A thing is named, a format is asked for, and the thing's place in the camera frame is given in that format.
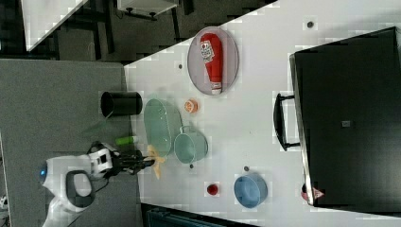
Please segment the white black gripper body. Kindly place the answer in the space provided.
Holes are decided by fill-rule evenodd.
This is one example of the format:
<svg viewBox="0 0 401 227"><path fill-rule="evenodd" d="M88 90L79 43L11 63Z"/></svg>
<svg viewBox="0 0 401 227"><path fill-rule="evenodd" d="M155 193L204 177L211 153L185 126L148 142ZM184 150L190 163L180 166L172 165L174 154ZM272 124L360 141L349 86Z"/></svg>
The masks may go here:
<svg viewBox="0 0 401 227"><path fill-rule="evenodd" d="M91 148L88 155L91 159L91 175L94 179L108 179L123 170L121 154L115 150Z"/></svg>

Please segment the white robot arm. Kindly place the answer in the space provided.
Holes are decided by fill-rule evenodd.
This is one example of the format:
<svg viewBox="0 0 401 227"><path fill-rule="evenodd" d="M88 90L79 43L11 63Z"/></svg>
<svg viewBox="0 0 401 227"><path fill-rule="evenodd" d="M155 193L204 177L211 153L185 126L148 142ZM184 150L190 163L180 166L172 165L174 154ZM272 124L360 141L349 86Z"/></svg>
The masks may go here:
<svg viewBox="0 0 401 227"><path fill-rule="evenodd" d="M122 171L131 175L153 166L140 151L123 155L106 147L93 148L79 156L59 156L47 159L40 171L42 185L54 198L48 205L43 227L69 227L95 201L94 181L106 182Z"/></svg>

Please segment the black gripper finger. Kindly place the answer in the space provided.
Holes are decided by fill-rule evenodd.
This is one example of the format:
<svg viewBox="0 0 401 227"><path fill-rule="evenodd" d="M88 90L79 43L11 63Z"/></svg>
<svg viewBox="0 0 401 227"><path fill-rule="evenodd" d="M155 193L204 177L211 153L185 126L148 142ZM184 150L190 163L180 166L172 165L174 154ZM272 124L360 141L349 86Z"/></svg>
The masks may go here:
<svg viewBox="0 0 401 227"><path fill-rule="evenodd" d="M125 168L125 171L130 173L130 174L137 174L141 170L153 166L155 163L154 160L149 160L149 161L141 161L139 163L134 164L133 166L129 166L128 168Z"/></svg>
<svg viewBox="0 0 401 227"><path fill-rule="evenodd" d="M121 153L124 161L142 161L144 159L140 150L129 150Z"/></svg>

